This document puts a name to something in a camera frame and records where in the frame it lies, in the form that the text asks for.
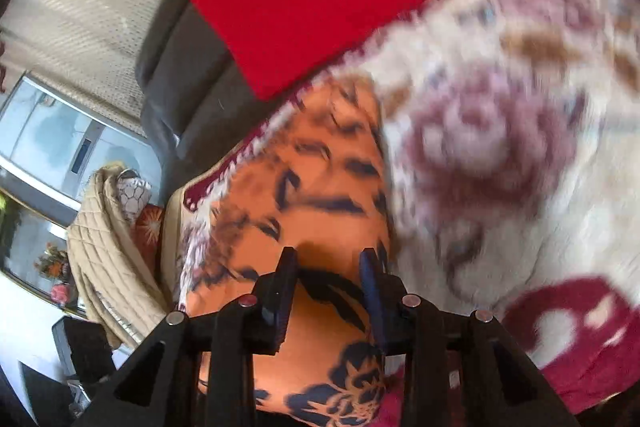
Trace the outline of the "floral white maroon blanket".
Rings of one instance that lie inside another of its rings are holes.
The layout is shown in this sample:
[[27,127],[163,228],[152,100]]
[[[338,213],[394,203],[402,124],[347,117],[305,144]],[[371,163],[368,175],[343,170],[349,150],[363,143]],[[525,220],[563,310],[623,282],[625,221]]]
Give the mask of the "floral white maroon blanket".
[[633,386],[639,0],[428,0],[188,185],[209,194],[345,75],[378,100],[386,268],[439,309],[494,312],[574,413]]

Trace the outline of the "red sunburst cushion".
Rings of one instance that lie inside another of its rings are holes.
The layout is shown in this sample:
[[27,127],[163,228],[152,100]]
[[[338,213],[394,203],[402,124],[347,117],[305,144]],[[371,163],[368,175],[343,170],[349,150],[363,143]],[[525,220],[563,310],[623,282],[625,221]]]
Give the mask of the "red sunburst cushion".
[[162,238],[164,210],[146,205],[134,224],[134,243],[153,277],[160,272],[160,239]]

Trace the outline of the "beige quilted cloth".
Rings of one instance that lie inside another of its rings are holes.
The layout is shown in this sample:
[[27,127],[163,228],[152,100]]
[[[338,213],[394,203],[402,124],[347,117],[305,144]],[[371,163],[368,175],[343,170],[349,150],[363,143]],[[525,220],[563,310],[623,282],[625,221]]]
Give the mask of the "beige quilted cloth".
[[67,228],[70,271],[89,321],[104,327],[112,347],[135,348],[171,309],[166,285],[153,277],[122,214],[116,161],[96,170]]

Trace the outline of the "orange black floral garment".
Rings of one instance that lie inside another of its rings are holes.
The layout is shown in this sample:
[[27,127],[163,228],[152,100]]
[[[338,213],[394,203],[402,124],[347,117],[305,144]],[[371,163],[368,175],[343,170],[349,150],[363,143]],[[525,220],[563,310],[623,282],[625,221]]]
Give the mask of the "orange black floral garment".
[[253,157],[209,194],[183,192],[179,305],[196,317],[248,293],[293,248],[288,330],[254,361],[259,410],[311,426],[363,426],[384,395],[359,257],[390,247],[380,111],[372,82],[330,77],[306,91]]

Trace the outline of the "white patterned bag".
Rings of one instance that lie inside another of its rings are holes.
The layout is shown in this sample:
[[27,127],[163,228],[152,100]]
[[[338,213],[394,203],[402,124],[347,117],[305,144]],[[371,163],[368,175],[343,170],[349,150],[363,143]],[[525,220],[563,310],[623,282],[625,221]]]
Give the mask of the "white patterned bag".
[[152,185],[142,179],[137,171],[125,169],[116,178],[116,190],[122,214],[130,227],[133,227],[144,207],[149,204]]

